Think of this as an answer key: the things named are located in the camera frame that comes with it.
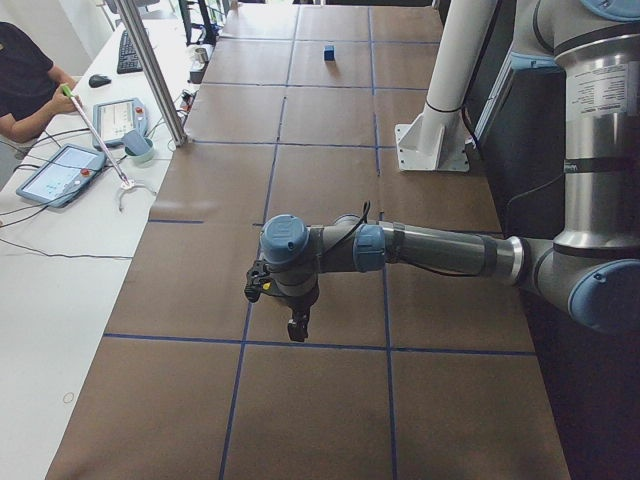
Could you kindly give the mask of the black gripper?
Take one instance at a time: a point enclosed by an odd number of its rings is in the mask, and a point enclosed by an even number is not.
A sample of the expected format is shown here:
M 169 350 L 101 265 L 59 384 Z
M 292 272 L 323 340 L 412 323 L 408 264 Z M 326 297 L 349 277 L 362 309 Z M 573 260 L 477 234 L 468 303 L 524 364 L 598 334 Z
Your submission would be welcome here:
M 299 296 L 283 296 L 278 302 L 293 312 L 300 313 L 297 321 L 290 319 L 287 324 L 287 332 L 291 341 L 305 341 L 308 338 L 308 323 L 311 307 L 318 299 L 318 286 Z

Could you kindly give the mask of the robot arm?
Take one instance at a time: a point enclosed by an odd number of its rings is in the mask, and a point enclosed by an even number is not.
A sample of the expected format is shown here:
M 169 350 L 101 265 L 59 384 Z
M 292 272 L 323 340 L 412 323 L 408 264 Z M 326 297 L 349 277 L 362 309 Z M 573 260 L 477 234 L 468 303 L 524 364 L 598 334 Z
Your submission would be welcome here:
M 639 326 L 639 5 L 521 1 L 507 63 L 565 72 L 563 230 L 505 240 L 344 215 L 328 226 L 270 219 L 245 294 L 279 298 L 289 337 L 304 341 L 325 272 L 405 263 L 449 276 L 493 277 L 537 293 L 603 333 Z

